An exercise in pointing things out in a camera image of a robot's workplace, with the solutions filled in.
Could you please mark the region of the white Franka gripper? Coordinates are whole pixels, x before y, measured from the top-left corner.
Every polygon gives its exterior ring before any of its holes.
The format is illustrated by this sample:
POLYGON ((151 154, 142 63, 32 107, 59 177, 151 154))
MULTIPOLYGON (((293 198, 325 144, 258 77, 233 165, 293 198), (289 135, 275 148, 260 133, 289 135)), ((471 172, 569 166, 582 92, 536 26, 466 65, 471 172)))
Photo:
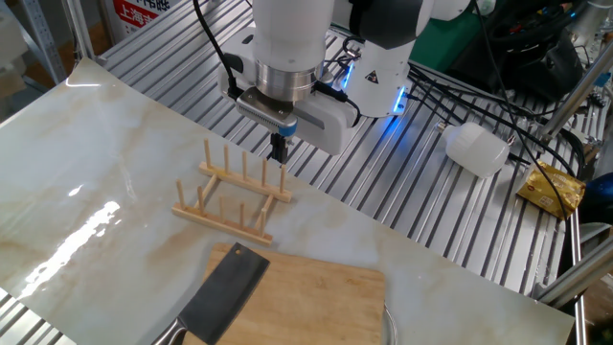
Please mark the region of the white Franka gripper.
POLYGON ((255 57, 256 29, 248 27, 222 45, 222 52, 237 79, 240 94, 228 94, 228 74, 217 69, 222 96, 235 104, 239 114, 266 127, 271 151, 267 158, 284 164, 292 137, 331 155, 349 143, 359 111, 340 90, 321 80, 324 68, 285 72, 255 57))

